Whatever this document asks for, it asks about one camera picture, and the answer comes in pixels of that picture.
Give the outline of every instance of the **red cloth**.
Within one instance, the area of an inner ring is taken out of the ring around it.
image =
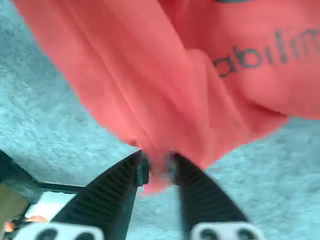
[[[206,168],[288,116],[320,119],[320,1],[226,2],[14,0],[90,114],[154,170],[168,150]]]

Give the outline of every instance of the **tan surface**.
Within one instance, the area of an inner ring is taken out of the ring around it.
[[[26,198],[12,191],[7,185],[0,184],[0,229],[5,221],[21,214],[28,204]]]

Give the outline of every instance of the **black rubber pad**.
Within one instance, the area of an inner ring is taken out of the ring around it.
[[[179,154],[174,154],[172,161],[184,233],[201,222],[248,222],[227,194],[196,165]]]
[[[99,227],[104,239],[124,240],[138,184],[148,182],[137,176],[141,161],[145,162],[138,151],[109,168],[83,188],[52,221]]]

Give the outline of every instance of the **red fabric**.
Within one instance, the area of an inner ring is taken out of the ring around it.
[[[168,150],[206,168],[288,116],[320,119],[318,0],[14,3],[81,103],[154,170]]]

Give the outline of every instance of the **gray carpet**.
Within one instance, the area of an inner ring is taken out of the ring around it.
[[[135,150],[87,114],[8,0],[0,0],[0,148],[40,181],[77,185]],[[294,119],[207,172],[267,239],[318,240],[319,155],[320,122]],[[138,198],[127,239],[179,239],[177,203],[173,188]]]

